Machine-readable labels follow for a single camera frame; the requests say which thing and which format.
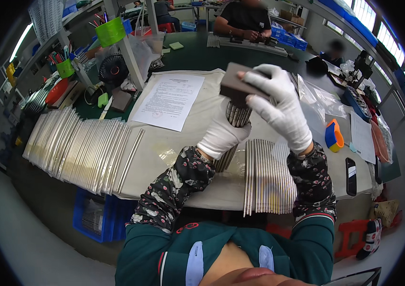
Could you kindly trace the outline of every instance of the green plastic cup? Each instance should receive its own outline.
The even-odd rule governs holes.
[[[71,60],[67,59],[62,63],[57,64],[57,70],[61,78],[67,78],[74,74],[74,67],[71,65]]]
[[[105,48],[119,42],[126,36],[125,27],[121,22],[121,17],[117,17],[95,29],[101,47]]]

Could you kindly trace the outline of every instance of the light blue collar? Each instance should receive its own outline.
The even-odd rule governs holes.
[[[259,255],[260,267],[274,271],[274,256],[272,250],[267,246],[260,246]],[[193,244],[186,265],[185,285],[198,286],[204,277],[204,254],[202,252],[202,241]]]

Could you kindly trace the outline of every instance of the floral sleeve cover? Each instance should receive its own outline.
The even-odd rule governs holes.
[[[329,215],[336,220],[336,195],[328,175],[323,147],[314,141],[314,149],[305,156],[288,155],[288,169],[297,187],[293,216],[296,222],[309,215]]]
[[[184,147],[175,164],[156,178],[141,195],[131,223],[151,224],[171,233],[183,204],[193,192],[212,181],[215,166],[195,149]]]

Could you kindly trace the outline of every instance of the fluorescent light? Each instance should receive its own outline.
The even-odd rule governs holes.
[[[26,29],[23,31],[23,34],[21,35],[20,39],[18,40],[18,43],[17,43],[17,45],[15,46],[14,52],[12,53],[12,56],[10,57],[10,61],[9,61],[10,63],[14,60],[15,55],[17,54],[18,48],[20,47],[21,43],[22,43],[23,40],[25,39],[26,34],[29,32],[29,30],[31,29],[31,27],[32,27],[32,23],[29,24],[29,25],[26,27]]]

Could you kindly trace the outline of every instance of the worker in black shirt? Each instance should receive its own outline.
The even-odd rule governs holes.
[[[330,50],[318,56],[322,60],[325,60],[337,67],[340,67],[340,65],[345,62],[343,59],[344,51],[345,51],[344,44],[341,41],[335,39],[330,43]]]
[[[155,14],[156,14],[156,23],[166,24],[166,23],[173,23],[175,27],[175,31],[180,31],[180,21],[169,15],[169,11],[174,10],[174,6],[171,3],[167,2],[166,0],[157,0],[155,3]]]
[[[230,0],[215,12],[214,32],[220,36],[243,37],[250,41],[270,37],[270,19],[260,0]]]

